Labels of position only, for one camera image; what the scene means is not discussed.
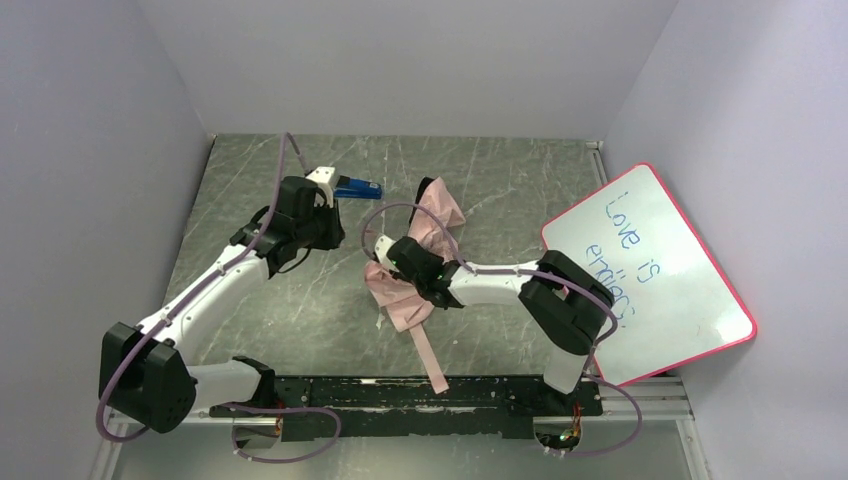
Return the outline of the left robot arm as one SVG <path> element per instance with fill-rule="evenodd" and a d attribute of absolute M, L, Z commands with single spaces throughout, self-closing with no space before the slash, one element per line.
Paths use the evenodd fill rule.
<path fill-rule="evenodd" d="M 134 325 L 113 325 L 102 339 L 98 413 L 112 408 L 145 430 L 167 433 L 194 411 L 278 407 L 273 369 L 247 357 L 197 366 L 196 351 L 286 264 L 340 246 L 345 233 L 334 199 L 338 182 L 332 167 L 285 177 L 272 204 L 234 234 L 185 291 Z"/>

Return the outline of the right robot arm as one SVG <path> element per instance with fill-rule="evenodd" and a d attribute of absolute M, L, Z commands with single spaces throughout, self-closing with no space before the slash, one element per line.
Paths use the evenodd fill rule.
<path fill-rule="evenodd" d="M 556 250 L 522 264 L 480 265 L 448 261 L 411 237 L 383 235 L 375 242 L 375 255 L 434 307 L 523 307 L 554 345 L 543 380 L 562 394 L 578 386 L 604 338 L 602 328 L 615 319 L 610 290 Z"/>

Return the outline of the pink folding umbrella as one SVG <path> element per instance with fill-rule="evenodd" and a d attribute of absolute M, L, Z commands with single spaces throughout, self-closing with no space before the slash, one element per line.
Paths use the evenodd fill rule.
<path fill-rule="evenodd" d="M 458 303 L 447 292 L 447 274 L 458 265 L 450 249 L 453 237 L 444 228 L 461 226 L 464 214 L 444 180 L 426 177 L 419 184 L 415 209 L 406 236 L 397 241 L 400 258 L 387 269 L 370 261 L 364 269 L 365 285 L 398 332 L 410 334 L 433 391 L 448 390 L 448 382 L 427 338 L 423 322 L 435 308 Z"/>

